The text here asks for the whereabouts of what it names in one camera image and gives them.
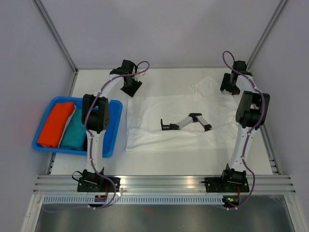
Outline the white t-shirt with robot print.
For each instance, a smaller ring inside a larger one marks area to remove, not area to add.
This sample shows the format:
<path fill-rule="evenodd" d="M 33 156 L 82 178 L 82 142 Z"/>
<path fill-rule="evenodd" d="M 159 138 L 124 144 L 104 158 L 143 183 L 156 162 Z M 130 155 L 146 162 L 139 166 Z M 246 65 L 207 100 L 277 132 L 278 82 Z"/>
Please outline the white t-shirt with robot print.
<path fill-rule="evenodd" d="M 192 88 L 193 94 L 129 100 L 126 151 L 234 148 L 238 133 L 234 98 L 221 93 L 218 83 L 210 76 Z M 199 122 L 194 122 L 180 130 L 162 130 L 162 123 L 183 124 L 190 113 L 200 113 L 211 129 L 205 131 Z"/>

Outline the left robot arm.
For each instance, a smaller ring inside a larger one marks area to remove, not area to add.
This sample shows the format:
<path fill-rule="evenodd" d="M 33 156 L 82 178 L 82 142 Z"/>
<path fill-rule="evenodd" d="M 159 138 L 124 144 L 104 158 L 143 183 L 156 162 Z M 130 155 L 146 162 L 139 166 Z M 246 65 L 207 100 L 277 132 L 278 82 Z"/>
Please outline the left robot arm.
<path fill-rule="evenodd" d="M 150 67 L 149 62 L 146 69 L 139 66 L 143 62 L 135 64 L 130 60 L 123 60 L 120 67 L 110 71 L 107 81 L 93 94 L 83 96 L 82 124 L 87 135 L 87 162 L 85 170 L 94 173 L 88 185 L 94 191 L 101 191 L 105 187 L 103 167 L 103 139 L 111 122 L 110 100 L 108 96 L 116 90 L 121 90 L 133 97 L 141 87 L 142 76 Z"/>

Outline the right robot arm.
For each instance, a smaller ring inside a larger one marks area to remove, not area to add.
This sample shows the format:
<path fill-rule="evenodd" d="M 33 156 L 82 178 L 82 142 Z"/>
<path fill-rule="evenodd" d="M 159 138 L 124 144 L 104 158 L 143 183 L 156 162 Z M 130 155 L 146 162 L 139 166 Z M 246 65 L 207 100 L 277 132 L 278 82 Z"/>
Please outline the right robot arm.
<path fill-rule="evenodd" d="M 240 60 L 233 62 L 231 73 L 224 74 L 220 91 L 241 95 L 236 111 L 237 139 L 232 157 L 220 179 L 221 187 L 231 191 L 246 179 L 247 157 L 256 132 L 265 122 L 270 95 L 256 86 L 245 61 Z"/>

